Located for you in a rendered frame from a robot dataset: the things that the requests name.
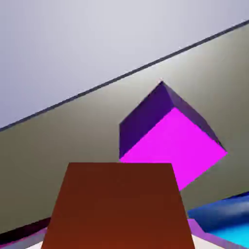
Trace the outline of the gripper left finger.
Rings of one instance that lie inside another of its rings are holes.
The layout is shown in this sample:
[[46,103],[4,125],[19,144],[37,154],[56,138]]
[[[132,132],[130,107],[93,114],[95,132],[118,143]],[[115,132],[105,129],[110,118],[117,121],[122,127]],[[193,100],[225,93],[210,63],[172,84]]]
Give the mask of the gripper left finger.
[[25,249],[41,242],[47,231],[50,217],[0,233],[0,249],[10,246]]

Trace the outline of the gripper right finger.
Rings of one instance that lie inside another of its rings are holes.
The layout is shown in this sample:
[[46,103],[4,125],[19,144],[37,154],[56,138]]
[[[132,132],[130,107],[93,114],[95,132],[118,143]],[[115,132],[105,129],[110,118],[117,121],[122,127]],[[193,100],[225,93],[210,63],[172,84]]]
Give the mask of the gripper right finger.
[[228,240],[206,233],[194,220],[188,218],[195,249],[249,249]]

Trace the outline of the small red cube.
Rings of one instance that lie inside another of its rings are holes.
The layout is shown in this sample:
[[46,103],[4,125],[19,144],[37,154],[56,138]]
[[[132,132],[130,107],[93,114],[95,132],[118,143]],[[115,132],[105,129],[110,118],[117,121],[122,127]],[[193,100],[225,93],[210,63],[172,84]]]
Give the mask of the small red cube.
[[41,249],[195,249],[172,165],[70,163]]

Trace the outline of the small blue cube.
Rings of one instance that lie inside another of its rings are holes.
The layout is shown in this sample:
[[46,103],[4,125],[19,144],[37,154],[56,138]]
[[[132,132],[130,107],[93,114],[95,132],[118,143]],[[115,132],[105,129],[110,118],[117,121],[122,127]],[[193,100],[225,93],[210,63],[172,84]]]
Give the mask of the small blue cube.
[[187,212],[191,233],[224,249],[249,249],[249,191]]

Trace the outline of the small magenta cube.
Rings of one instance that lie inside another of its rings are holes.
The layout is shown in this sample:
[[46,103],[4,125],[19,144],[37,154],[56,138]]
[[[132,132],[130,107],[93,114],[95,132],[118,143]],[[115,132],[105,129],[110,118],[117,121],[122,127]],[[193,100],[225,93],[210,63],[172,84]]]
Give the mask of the small magenta cube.
[[170,163],[179,190],[227,155],[207,121],[163,81],[119,128],[120,161]]

